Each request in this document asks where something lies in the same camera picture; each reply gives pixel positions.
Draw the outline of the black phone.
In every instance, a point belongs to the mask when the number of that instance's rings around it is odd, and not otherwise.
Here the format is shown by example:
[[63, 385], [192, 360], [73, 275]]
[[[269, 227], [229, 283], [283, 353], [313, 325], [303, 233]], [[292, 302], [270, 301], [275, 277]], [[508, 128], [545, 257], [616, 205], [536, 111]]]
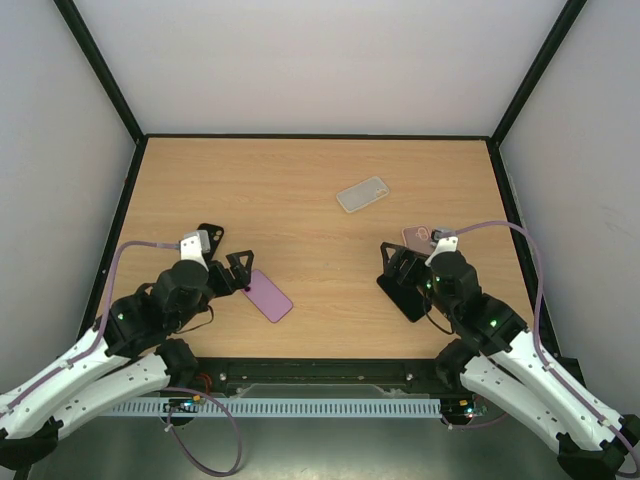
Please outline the black phone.
[[425, 298], [424, 285], [419, 280], [399, 282], [382, 274], [376, 283], [409, 322], [415, 323], [430, 312], [431, 304]]

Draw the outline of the pink phone case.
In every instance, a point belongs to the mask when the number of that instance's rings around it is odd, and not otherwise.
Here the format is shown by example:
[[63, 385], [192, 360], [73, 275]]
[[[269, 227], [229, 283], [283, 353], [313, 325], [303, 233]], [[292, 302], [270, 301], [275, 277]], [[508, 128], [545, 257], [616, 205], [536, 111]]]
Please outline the pink phone case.
[[430, 255], [434, 250], [431, 230], [424, 225], [403, 228], [402, 237], [404, 245], [412, 251]]

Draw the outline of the purple phone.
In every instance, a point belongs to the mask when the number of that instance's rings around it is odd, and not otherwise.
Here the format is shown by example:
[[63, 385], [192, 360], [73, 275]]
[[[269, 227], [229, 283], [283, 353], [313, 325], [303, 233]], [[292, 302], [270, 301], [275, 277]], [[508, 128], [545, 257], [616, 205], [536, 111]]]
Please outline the purple phone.
[[257, 269], [251, 272], [251, 281], [243, 294], [272, 324], [281, 321], [293, 309], [293, 302]]

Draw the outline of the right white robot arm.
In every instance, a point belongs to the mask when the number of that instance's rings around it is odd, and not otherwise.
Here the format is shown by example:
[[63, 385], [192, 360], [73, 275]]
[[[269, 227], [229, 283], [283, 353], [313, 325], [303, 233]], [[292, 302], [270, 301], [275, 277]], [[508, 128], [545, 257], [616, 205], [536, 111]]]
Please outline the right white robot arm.
[[476, 269], [442, 238], [430, 255], [380, 246], [377, 283], [411, 321], [431, 310], [456, 338], [436, 359], [445, 390], [464, 388], [526, 426], [573, 479], [616, 479], [639, 441], [639, 419], [622, 415], [580, 383], [505, 302], [483, 292]]

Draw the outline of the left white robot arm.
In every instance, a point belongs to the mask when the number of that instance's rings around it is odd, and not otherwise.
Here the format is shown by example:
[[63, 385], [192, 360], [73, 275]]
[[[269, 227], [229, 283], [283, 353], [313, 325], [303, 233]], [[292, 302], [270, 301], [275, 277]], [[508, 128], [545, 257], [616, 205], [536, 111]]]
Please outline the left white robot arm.
[[252, 251], [228, 255], [229, 264], [182, 259], [153, 283], [114, 302], [41, 373], [1, 397], [1, 465], [26, 468], [99, 414], [156, 391], [203, 398], [190, 387], [198, 362], [177, 338], [214, 298], [244, 290]]

